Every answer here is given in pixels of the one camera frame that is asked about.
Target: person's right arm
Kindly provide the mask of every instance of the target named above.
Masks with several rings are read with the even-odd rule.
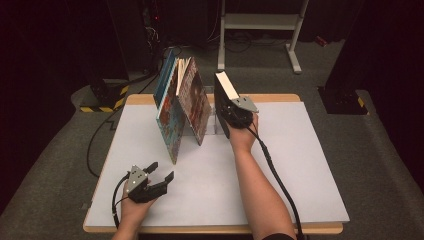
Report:
[[[256,114],[253,124],[258,127]],[[256,132],[253,124],[250,129]],[[231,126],[229,129],[243,207],[253,238],[264,239],[271,234],[284,233],[296,239],[285,203],[251,154],[255,137],[247,129],[234,129]]]

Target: stand leg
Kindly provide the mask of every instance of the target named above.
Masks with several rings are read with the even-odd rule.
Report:
[[[219,36],[218,70],[225,70],[225,0],[222,1],[221,8],[221,33]]]
[[[302,28],[303,19],[305,18],[306,8],[308,7],[309,0],[304,0],[300,9],[299,17],[297,18],[296,26],[293,32],[293,37],[290,44],[286,44],[287,53],[289,54],[290,62],[293,67],[293,71],[296,74],[301,74],[302,69],[300,68],[299,61],[297,60],[294,48],[296,47],[297,38],[299,37],[300,29]]]

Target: metal stand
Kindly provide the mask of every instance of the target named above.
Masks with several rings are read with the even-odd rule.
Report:
[[[302,72],[294,48],[305,17],[309,0],[304,0],[299,14],[232,14],[225,13],[225,0],[221,8],[221,33],[218,51],[218,70],[225,70],[225,30],[226,29],[267,29],[292,30],[293,37],[290,44],[286,44],[293,71]]]

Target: colorful book cover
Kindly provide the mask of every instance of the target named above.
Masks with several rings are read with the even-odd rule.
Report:
[[[156,89],[153,93],[153,99],[155,100],[156,107],[159,108],[159,105],[162,101],[163,94],[166,90],[166,87],[169,83],[170,75],[173,71],[174,63],[176,61],[176,57],[172,49],[169,51],[168,56],[163,64],[163,67],[159,73],[158,83],[156,85]]]
[[[188,60],[181,78],[178,100],[199,145],[202,145],[212,108],[194,58]]]
[[[178,151],[184,131],[186,116],[176,98],[178,81],[178,64],[174,61],[170,78],[161,100],[156,121],[171,157],[172,163],[177,163]]]

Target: table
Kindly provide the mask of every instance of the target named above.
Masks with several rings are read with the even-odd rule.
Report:
[[[304,104],[294,94],[249,96],[260,110],[259,133],[296,203],[303,232],[342,232],[343,223],[348,222],[349,217]],[[213,96],[208,95],[208,98],[213,102]],[[278,119],[270,117],[274,109],[275,116],[282,110],[285,115]],[[163,181],[171,171],[175,172],[175,179],[168,186],[168,194],[156,201],[140,232],[250,233],[239,196],[231,146],[225,135],[207,135],[202,146],[197,145],[194,137],[184,136],[177,164],[173,165],[155,122],[156,112],[152,95],[128,97],[84,222],[84,230],[116,231],[110,209],[115,186],[132,165],[144,168],[158,161],[158,169],[150,175],[152,184]],[[286,134],[284,138],[275,134],[281,131]],[[259,144],[255,143],[252,152],[271,184],[284,196],[265,159],[260,160],[263,154]]]

